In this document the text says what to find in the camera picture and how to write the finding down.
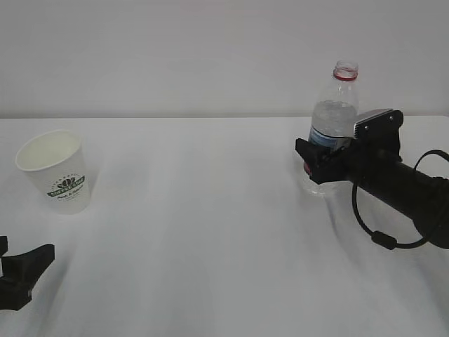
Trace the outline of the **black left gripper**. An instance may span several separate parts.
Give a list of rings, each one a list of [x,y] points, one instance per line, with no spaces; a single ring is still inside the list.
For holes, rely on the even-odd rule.
[[[55,246],[44,244],[16,256],[6,256],[8,239],[1,236],[1,310],[20,310],[32,299],[32,289],[55,260]]]

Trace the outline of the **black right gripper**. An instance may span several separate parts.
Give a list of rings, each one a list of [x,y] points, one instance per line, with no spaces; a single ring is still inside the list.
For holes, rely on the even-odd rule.
[[[295,151],[309,167],[309,177],[317,184],[353,181],[373,166],[379,157],[398,161],[386,152],[353,140],[348,147],[331,152],[302,138],[295,141]]]

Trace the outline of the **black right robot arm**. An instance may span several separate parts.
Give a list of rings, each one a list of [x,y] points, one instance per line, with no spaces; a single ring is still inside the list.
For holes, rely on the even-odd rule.
[[[405,165],[398,154],[399,141],[382,144],[353,140],[334,152],[298,138],[295,151],[309,166],[309,178],[318,185],[349,181],[351,207],[372,242],[389,250],[416,249],[426,243],[448,248],[448,179],[430,177]],[[411,219],[420,238],[401,243],[379,230],[371,230],[358,209],[357,194],[364,190]]]

